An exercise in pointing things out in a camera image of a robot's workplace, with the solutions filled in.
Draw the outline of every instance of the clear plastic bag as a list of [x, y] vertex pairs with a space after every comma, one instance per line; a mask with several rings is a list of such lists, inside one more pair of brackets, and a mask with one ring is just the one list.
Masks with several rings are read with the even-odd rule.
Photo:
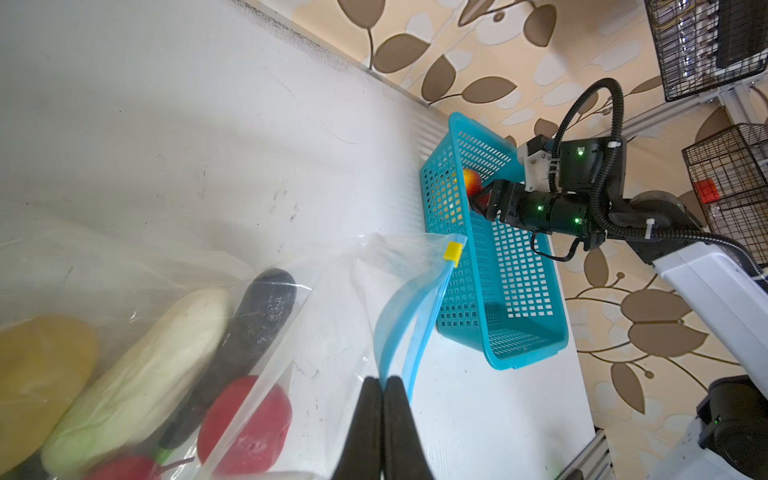
[[[0, 424], [21, 432], [54, 397], [58, 410], [0, 467], [63, 480], [331, 476], [362, 380], [402, 375], [413, 388], [454, 265], [446, 250], [465, 241], [375, 234], [258, 273], [43, 215], [6, 217], [2, 232], [0, 343], [33, 343], [13, 355], [35, 352], [40, 371], [0, 373], [0, 405], [12, 404]], [[72, 336], [91, 342], [79, 369], [62, 345]]]

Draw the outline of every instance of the wire basket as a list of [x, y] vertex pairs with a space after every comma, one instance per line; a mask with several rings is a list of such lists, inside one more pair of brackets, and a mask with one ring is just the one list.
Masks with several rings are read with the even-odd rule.
[[645, 5], [667, 101], [766, 69], [765, 0], [645, 0]]
[[[496, 369], [520, 368], [568, 344], [568, 318], [554, 262], [531, 252], [531, 233], [489, 222], [469, 208], [462, 169], [522, 181], [515, 148], [454, 113], [449, 132], [421, 170], [427, 231], [460, 233], [467, 244], [451, 276], [439, 318], [445, 337], [482, 351]], [[551, 254], [548, 235], [535, 241]]]
[[733, 125], [684, 149], [683, 158], [710, 229], [768, 266], [768, 126]]

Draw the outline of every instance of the red fruit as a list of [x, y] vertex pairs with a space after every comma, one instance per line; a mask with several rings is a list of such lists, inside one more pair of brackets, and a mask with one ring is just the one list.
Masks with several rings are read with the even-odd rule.
[[[197, 454], [201, 462], [208, 460], [258, 378], [244, 376], [235, 380], [210, 407], [197, 438]], [[283, 451], [292, 416], [288, 395], [280, 386], [275, 385], [224, 455], [216, 467], [216, 473], [249, 475], [272, 468]]]
[[161, 473], [152, 458], [132, 455], [109, 462], [85, 480], [160, 480]]
[[464, 169], [464, 186], [467, 189], [467, 197], [474, 197], [482, 190], [482, 179], [480, 174], [468, 168]]

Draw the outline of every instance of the potato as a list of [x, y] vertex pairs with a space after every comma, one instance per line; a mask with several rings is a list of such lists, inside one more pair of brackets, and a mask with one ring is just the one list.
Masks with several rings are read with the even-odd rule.
[[68, 316], [0, 330], [0, 475], [40, 448], [97, 358], [96, 332]]
[[61, 418], [43, 445], [45, 469], [69, 478], [145, 440], [208, 364], [231, 315], [219, 288], [176, 302]]

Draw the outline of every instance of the yellow fruit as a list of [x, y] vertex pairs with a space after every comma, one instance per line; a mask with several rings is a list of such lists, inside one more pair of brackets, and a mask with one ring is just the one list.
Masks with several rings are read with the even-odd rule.
[[0, 330], [0, 475], [40, 448], [97, 357], [96, 332], [68, 316], [39, 316]]

